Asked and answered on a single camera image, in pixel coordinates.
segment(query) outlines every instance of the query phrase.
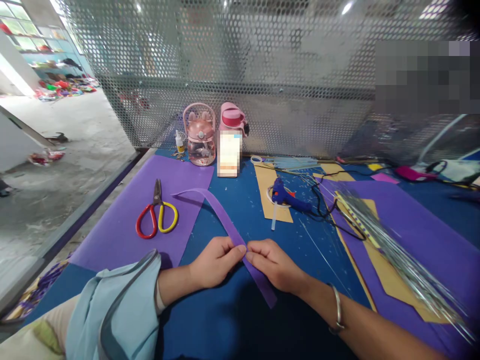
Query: finger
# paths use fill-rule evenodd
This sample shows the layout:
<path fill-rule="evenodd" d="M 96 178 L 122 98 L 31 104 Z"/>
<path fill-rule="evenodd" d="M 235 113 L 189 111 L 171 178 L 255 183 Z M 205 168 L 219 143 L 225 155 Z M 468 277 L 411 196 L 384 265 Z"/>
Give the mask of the finger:
<path fill-rule="evenodd" d="M 215 236 L 210 243 L 215 246 L 214 251 L 218 258 L 224 256 L 230 251 L 230 249 L 235 247 L 232 239 L 230 239 L 228 236 Z"/>
<path fill-rule="evenodd" d="M 246 253 L 245 257 L 254 267 L 264 273 L 267 277 L 274 269 L 275 264 L 258 253 L 249 251 Z"/>
<path fill-rule="evenodd" d="M 260 240 L 260 241 L 249 241 L 247 244 L 248 250 L 260 255 L 263 255 L 264 257 L 268 258 L 269 255 L 271 254 L 273 244 L 273 240 L 267 239 L 267 240 Z"/>
<path fill-rule="evenodd" d="M 245 245 L 238 245 L 231 249 L 220 259 L 222 266 L 224 267 L 223 269 L 226 272 L 229 272 L 240 260 L 242 260 L 246 252 L 247 248 Z"/>

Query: person's right hand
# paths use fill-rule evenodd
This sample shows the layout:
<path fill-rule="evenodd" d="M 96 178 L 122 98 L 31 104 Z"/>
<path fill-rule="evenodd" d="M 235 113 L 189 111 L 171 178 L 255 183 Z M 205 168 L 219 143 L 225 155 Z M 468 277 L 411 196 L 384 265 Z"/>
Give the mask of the person's right hand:
<path fill-rule="evenodd" d="M 250 241 L 247 244 L 246 259 L 265 274 L 278 290 L 296 296 L 306 290 L 310 278 L 271 239 Z"/>

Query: metal mesh screen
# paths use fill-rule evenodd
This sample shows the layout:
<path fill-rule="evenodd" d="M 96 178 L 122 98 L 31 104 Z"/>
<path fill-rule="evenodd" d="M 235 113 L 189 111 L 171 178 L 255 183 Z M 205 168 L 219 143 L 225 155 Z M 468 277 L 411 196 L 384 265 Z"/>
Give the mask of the metal mesh screen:
<path fill-rule="evenodd" d="M 190 103 L 218 117 L 230 101 L 250 122 L 246 152 L 411 162 L 455 115 L 373 113 L 375 43 L 466 34 L 449 0 L 357 0 L 345 12 L 348 3 L 60 1 L 135 147 L 173 147 Z M 465 144 L 447 147 L 451 157 Z"/>

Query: hand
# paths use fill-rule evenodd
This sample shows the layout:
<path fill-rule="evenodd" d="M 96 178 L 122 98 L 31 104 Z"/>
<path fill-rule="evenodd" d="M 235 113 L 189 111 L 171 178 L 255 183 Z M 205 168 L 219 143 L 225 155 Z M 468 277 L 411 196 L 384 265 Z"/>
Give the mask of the hand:
<path fill-rule="evenodd" d="M 189 265 L 191 277 L 199 287 L 213 288 L 225 279 L 246 252 L 244 245 L 235 247 L 228 236 L 214 237 Z"/>
<path fill-rule="evenodd" d="M 250 241 L 246 259 L 265 274 L 278 290 L 300 296 L 309 276 L 271 239 Z"/>

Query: light blue sleeve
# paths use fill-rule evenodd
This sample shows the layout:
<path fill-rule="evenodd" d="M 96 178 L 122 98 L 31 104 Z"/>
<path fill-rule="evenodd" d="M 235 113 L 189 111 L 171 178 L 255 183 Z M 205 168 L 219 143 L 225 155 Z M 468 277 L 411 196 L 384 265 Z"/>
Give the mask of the light blue sleeve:
<path fill-rule="evenodd" d="M 153 359 L 161 263 L 155 250 L 138 263 L 103 270 L 85 285 L 68 325 L 67 360 Z"/>

